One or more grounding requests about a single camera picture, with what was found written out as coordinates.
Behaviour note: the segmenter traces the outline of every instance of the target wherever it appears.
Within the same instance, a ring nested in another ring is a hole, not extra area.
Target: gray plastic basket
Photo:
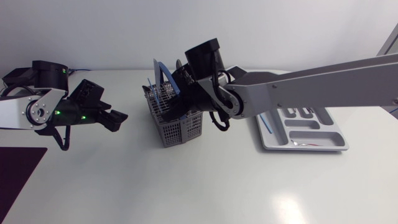
[[[156,85],[152,87],[159,94],[160,108],[152,91],[144,91],[144,93],[164,147],[182,144],[200,136],[203,112],[189,111],[184,118],[166,122],[160,114],[169,110],[166,102],[175,95],[174,89],[169,82],[160,84],[160,91],[157,91]]]

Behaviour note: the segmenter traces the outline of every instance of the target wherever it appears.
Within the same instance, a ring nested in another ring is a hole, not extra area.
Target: utensil
[[[294,141],[293,139],[291,139],[291,141],[292,141],[292,143],[295,145],[295,146],[321,146],[321,145],[318,145],[318,144],[300,144],[300,143],[298,143],[298,142],[296,142],[296,141]]]

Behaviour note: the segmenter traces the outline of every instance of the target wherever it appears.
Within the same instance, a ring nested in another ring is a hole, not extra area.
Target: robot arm
[[[169,101],[171,110],[164,118],[186,110],[217,111],[226,126],[219,125],[211,113],[213,122],[226,131],[230,118],[247,118],[273,108],[398,104],[398,55],[276,75],[246,73],[238,67],[225,71],[218,49],[213,39],[185,52],[188,64],[173,74],[183,95]]]
[[[68,95],[68,68],[64,65],[33,61],[32,68],[17,68],[3,80],[9,82],[0,97],[0,128],[29,129],[43,136],[53,136],[62,150],[69,148],[70,126],[101,123],[114,132],[119,130],[127,115],[111,110],[102,101],[104,88],[83,80]],[[8,96],[17,87],[29,90]],[[56,126],[66,126],[65,142]]]

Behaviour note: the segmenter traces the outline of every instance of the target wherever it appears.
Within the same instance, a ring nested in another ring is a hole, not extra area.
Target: cable
[[[2,88],[1,90],[0,90],[0,93],[5,89],[5,88],[7,88],[7,85],[6,85],[6,83],[3,81],[2,82],[2,84],[4,85],[4,88]]]
[[[223,69],[218,70],[218,73],[220,73],[220,72],[224,73],[228,78],[228,83],[231,83],[231,74],[229,74],[229,72],[227,72],[226,70],[223,70]]]
[[[220,131],[227,131],[227,130],[228,130],[228,128],[229,128],[229,121],[228,121],[228,120],[226,120],[226,121],[224,122],[225,126],[222,126],[222,125],[219,124],[219,122],[218,122],[218,121],[216,120],[216,118],[214,117],[214,112],[209,111],[209,114],[210,114],[211,121],[216,125],[216,127],[217,127]]]
[[[26,80],[24,80],[24,81],[22,81],[22,82],[19,82],[19,83],[14,83],[14,84],[12,84],[11,86],[7,87],[7,88],[3,91],[3,93],[1,93],[0,96],[7,96],[12,90],[14,90],[14,89],[17,88],[17,87],[25,88],[25,87],[26,87],[25,84],[26,84],[26,83],[29,83],[29,82],[36,76],[36,74],[37,74],[37,72],[35,72],[29,79],[26,79]]]
[[[69,69],[69,74],[68,76],[72,75],[73,73],[77,72],[77,71],[91,71],[90,69],[84,69],[84,68],[76,68],[76,69]]]
[[[393,112],[395,112],[395,111],[397,111],[397,110],[398,110],[398,108],[396,108],[396,109],[390,111],[390,113],[393,113]]]
[[[221,73],[227,74],[228,83],[231,82],[231,75],[230,75],[227,71],[225,71],[225,70],[218,70],[218,71],[217,71],[217,69],[216,69],[216,63],[215,63],[215,61],[216,61],[216,53],[215,53],[215,52],[213,52],[213,54],[211,55],[211,59],[210,59],[210,60],[211,60],[211,62],[213,63],[213,65],[212,65],[213,74],[211,74],[211,76],[212,76],[211,82],[212,82],[212,84],[213,84],[213,91],[214,91],[214,93],[215,93],[215,95],[216,95],[216,97],[217,97],[218,100],[220,100],[220,101],[221,101],[225,106],[227,106],[228,108],[231,108],[231,107],[232,107],[231,102],[228,101],[228,100],[226,100],[226,99],[221,95],[221,92],[220,92],[220,89],[219,89],[220,84],[218,83],[218,76],[219,76],[219,73],[220,73],[220,72],[221,72]],[[229,115],[228,115],[227,113],[225,113],[221,108],[216,108],[216,110],[217,110],[217,112],[218,112],[218,116],[220,117],[221,121],[224,122],[225,126],[220,125],[220,123],[219,123],[219,122],[216,120],[216,118],[214,117],[214,112],[209,111],[211,121],[216,125],[216,127],[217,127],[220,131],[227,131],[228,128],[229,128],[229,121],[228,121],[228,120],[229,120]]]

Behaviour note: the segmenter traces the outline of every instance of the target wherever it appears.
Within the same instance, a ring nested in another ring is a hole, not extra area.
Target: white table
[[[4,223],[397,223],[398,121],[381,108],[331,108],[350,149],[263,152],[254,118],[163,148],[141,85],[152,70],[76,72],[129,118],[111,133],[73,126],[69,151],[33,131],[1,146],[48,147]]]

